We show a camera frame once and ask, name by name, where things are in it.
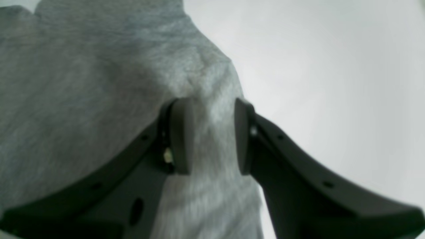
gray cloth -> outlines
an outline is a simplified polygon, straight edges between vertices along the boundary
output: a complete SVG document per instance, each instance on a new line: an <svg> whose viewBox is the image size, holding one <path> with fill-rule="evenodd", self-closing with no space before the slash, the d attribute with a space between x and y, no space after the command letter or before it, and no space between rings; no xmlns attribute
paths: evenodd
<svg viewBox="0 0 425 239"><path fill-rule="evenodd" d="M238 171L231 60L181 0L43 0L0 8L0 207L43 198L121 151L172 97L193 97L193 173L164 185L151 238L262 238Z"/></svg>

screw hole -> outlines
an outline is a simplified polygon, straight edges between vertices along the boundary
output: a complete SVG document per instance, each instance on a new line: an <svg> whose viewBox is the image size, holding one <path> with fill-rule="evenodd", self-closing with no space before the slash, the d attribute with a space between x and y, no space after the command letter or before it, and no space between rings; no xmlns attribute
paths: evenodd
<svg viewBox="0 0 425 239"><path fill-rule="evenodd" d="M331 182L328 182L328 181L324 181L324 182L323 182L323 185L324 185L325 187L327 187L327 188L333 188L333 187L334 187L334 184L333 184L333 183L331 183Z"/></svg>
<svg viewBox="0 0 425 239"><path fill-rule="evenodd" d="M100 189L101 187L103 187L103 184L102 184L101 182L97 182L97 183L93 184L93 185L90 187L90 189L91 189L91 190L93 190L93 191L95 191L95 190Z"/></svg>
<svg viewBox="0 0 425 239"><path fill-rule="evenodd" d="M133 206L131 207L131 211L130 211L130 226L134 226L136 225L141 216L142 216L142 212L143 212L143 207L144 207L144 203L143 200L140 198L137 198L134 203Z"/></svg>

